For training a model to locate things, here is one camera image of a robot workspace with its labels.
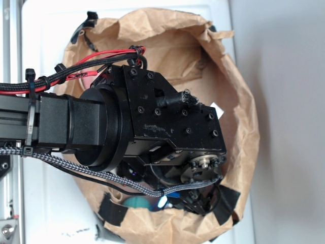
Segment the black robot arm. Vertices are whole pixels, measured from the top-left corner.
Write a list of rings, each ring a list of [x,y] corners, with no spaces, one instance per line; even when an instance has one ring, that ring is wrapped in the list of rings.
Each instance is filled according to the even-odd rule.
[[[215,108],[159,73],[106,67],[79,98],[1,96],[1,154],[33,157],[123,193],[206,215],[226,146]]]

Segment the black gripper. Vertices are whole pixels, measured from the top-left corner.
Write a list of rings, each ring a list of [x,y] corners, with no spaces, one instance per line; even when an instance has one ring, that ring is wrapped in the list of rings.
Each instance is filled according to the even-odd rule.
[[[221,166],[226,146],[215,108],[200,103],[190,91],[176,91],[159,73],[129,66],[109,66],[92,83],[125,92],[133,137],[119,176],[154,189],[212,181],[212,185],[170,194],[178,209],[206,215],[221,199]]]

